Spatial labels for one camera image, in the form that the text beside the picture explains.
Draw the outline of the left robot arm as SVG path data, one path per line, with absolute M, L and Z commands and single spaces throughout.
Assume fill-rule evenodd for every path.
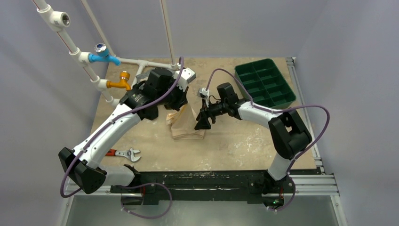
M 180 110 L 187 103 L 189 83 L 196 74 L 190 68 L 172 71 L 154 68 L 147 73 L 147 79 L 139 81 L 120 99 L 111 115 L 84 141 L 73 149 L 64 147 L 58 153 L 65 175 L 60 193 L 64 193 L 66 178 L 70 178 L 86 194 L 97 191 L 101 186 L 122 186 L 128 192 L 140 188 L 140 179 L 133 167 L 106 168 L 101 166 L 108 151 L 131 128 L 144 119 L 158 117 L 158 106 L 167 110 Z

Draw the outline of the beige underwear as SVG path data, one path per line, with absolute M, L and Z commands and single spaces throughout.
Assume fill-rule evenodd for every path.
M 190 103 L 183 105 L 178 112 L 168 113 L 166 124 L 174 140 L 200 140 L 205 136 L 204 130 L 194 129 L 197 124 L 196 113 Z

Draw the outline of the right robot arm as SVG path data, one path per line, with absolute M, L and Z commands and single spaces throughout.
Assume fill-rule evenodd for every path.
M 209 90 L 200 88 L 198 96 L 202 107 L 196 118 L 195 130 L 211 129 L 216 118 L 227 114 L 238 120 L 253 122 L 267 128 L 271 134 L 276 155 L 267 169 L 264 179 L 265 188 L 271 192 L 282 187 L 283 181 L 294 158 L 305 151 L 312 137 L 296 110 L 279 112 L 276 109 L 252 103 L 250 99 L 239 98 L 230 83 L 217 86 L 220 99 L 209 101 Z

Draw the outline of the green compartment tray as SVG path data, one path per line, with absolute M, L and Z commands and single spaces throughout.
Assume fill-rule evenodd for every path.
M 258 105 L 286 109 L 296 101 L 294 91 L 270 58 L 237 65 L 234 71 L 243 97 L 252 97 Z

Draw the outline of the striped grey underwear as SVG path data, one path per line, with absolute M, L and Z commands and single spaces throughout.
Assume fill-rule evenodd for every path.
M 146 81 L 146 80 L 148 80 L 148 77 L 149 77 L 150 73 L 151 73 L 151 70 L 148 70 L 148 71 L 146 71 L 146 72 L 144 72 L 144 73 L 142 73 L 142 74 L 136 75 L 136 81 L 137 81 L 137 83 L 139 83 L 139 82 L 141 82 L 141 81 Z

